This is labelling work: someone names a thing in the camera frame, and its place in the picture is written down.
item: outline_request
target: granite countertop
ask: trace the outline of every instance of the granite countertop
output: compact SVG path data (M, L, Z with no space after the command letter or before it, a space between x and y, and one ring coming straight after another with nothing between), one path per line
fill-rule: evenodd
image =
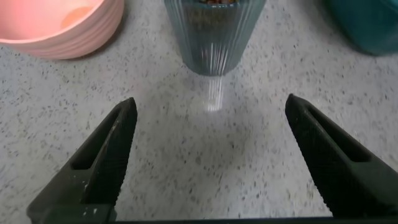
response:
M397 57L352 50L316 1L269 1L236 69L183 63L162 1L126 1L120 34L78 60L0 50L0 223L27 205L111 108L138 123L120 220L331 215L284 115L289 93L398 170Z

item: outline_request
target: bowl rim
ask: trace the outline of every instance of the bowl rim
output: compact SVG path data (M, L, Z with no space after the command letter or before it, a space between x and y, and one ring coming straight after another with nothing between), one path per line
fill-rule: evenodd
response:
M101 7L104 4L105 1L107 1L107 0L99 0L99 2L91 9L91 11L88 14L86 14L79 20L75 21L73 24L69 25L67 28L61 29L60 31L58 31L54 34L45 35L43 37L37 37L37 38L33 38L33 39L22 39L22 40L10 40L10 39L0 38L0 43L3 43L3 44L31 44L31 43L40 42L43 40L48 40L48 39L51 39L58 35L62 35L68 31L72 30L77 25L81 24L83 21L85 21L87 18L89 18L92 14L94 14L95 11L97 11L97 9L99 7Z

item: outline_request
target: clear glass cup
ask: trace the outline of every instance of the clear glass cup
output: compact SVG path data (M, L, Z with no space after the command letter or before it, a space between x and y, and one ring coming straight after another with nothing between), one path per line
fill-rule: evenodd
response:
M220 76L239 63L266 0L164 2L184 63L198 74Z

